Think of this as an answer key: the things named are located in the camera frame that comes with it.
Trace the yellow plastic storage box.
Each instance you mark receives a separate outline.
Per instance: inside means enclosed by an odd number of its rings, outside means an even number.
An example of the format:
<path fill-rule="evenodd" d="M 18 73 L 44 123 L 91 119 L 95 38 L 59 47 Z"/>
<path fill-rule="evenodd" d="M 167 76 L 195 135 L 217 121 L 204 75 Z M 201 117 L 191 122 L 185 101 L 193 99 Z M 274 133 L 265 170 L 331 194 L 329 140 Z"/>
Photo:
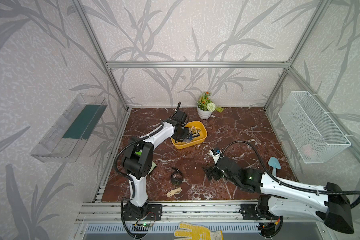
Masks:
<path fill-rule="evenodd" d="M 203 143 L 208 136 L 205 126 L 200 121 L 190 122 L 181 130 L 181 136 L 171 138 L 172 144 L 179 150 Z"/>

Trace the black chunky watch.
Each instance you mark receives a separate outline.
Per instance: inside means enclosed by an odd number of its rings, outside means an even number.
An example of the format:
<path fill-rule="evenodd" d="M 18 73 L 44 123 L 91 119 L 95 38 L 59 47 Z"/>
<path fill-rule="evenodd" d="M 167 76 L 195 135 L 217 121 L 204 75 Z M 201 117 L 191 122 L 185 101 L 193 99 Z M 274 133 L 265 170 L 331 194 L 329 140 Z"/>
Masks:
<path fill-rule="evenodd" d="M 174 186 L 181 185 L 183 182 L 183 178 L 184 178 L 182 172 L 178 168 L 175 168 L 175 167 L 171 167 L 171 169 L 173 170 L 173 172 L 171 173 L 171 183 Z"/>

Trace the cream strap watch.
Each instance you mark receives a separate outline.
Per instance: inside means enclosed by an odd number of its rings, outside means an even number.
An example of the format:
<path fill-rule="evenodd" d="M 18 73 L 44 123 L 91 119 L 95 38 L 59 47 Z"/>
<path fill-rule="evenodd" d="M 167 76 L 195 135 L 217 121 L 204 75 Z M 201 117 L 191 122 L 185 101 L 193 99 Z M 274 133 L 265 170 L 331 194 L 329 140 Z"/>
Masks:
<path fill-rule="evenodd" d="M 182 192 L 182 188 L 176 188 L 166 193 L 167 198 L 170 198 L 174 195 L 178 195 Z"/>

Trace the blue translucent watch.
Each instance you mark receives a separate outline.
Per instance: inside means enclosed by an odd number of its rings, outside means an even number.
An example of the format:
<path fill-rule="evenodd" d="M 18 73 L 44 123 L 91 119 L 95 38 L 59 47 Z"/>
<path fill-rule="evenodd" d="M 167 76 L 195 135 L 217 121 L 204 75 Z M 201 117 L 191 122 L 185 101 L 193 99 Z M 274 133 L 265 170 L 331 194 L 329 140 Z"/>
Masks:
<path fill-rule="evenodd" d="M 193 135 L 189 135 L 186 139 L 184 139 L 184 142 L 185 143 L 190 143 L 193 141 L 195 137 Z"/>

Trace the beige strap watch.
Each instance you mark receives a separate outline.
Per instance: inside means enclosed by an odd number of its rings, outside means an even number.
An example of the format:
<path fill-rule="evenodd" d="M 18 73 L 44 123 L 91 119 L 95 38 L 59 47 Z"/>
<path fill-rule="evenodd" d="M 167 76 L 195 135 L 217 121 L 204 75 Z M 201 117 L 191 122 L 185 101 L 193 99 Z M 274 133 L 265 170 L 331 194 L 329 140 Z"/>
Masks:
<path fill-rule="evenodd" d="M 196 128 L 195 126 L 191 126 L 189 128 L 189 132 L 190 132 L 191 136 L 195 138 L 200 135 L 201 129 Z"/>

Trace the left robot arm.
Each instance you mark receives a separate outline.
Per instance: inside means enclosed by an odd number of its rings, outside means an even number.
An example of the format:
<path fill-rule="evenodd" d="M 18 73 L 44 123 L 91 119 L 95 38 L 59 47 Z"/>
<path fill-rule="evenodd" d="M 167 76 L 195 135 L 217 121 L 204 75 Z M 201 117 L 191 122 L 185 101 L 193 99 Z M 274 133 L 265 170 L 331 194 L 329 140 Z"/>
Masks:
<path fill-rule="evenodd" d="M 154 149 L 168 138 L 183 142 L 190 137 L 186 128 L 188 115 L 180 110 L 181 102 L 175 112 L 152 132 L 141 137 L 133 137 L 114 161 L 114 169 L 129 180 L 131 197 L 125 205 L 126 210 L 145 214 L 148 210 L 147 175 L 152 168 Z"/>

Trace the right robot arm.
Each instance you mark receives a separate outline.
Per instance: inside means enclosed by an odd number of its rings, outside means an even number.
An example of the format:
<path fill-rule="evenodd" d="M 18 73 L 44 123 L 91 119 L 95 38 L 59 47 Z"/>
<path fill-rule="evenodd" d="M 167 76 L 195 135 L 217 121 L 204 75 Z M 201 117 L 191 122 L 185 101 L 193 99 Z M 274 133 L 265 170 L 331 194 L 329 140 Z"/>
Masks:
<path fill-rule="evenodd" d="M 260 194 L 254 212 L 258 219 L 279 218 L 281 222 L 285 217 L 313 219 L 334 231 L 354 233 L 352 209 L 360 204 L 360 191 L 343 191 L 334 183 L 313 186 L 278 178 L 267 169 L 251 143 L 243 144 L 255 152 L 263 169 L 243 169 L 224 150 L 213 148 L 210 156 L 215 165 L 204 168 L 208 179 L 225 179 L 241 191 Z"/>

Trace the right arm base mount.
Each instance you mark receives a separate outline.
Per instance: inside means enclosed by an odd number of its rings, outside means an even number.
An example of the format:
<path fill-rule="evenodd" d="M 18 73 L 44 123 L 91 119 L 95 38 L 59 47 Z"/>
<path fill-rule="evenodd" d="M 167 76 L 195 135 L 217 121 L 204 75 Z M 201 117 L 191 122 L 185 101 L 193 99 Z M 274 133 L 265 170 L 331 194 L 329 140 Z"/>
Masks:
<path fill-rule="evenodd" d="M 257 204 L 241 204 L 239 213 L 243 220 L 253 221 L 277 221 L 279 217 L 268 212 L 260 212 L 257 210 Z"/>

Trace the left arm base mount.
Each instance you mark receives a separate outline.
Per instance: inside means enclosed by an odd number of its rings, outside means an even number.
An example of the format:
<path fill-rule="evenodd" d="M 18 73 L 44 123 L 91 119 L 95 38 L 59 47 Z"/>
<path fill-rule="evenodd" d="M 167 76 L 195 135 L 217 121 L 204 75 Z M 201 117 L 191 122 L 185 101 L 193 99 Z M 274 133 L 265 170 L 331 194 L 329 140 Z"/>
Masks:
<path fill-rule="evenodd" d="M 160 221 L 163 213 L 163 205 L 161 204 L 145 204 L 137 207 L 130 202 L 123 206 L 123 219 L 125 221 L 149 220 Z"/>

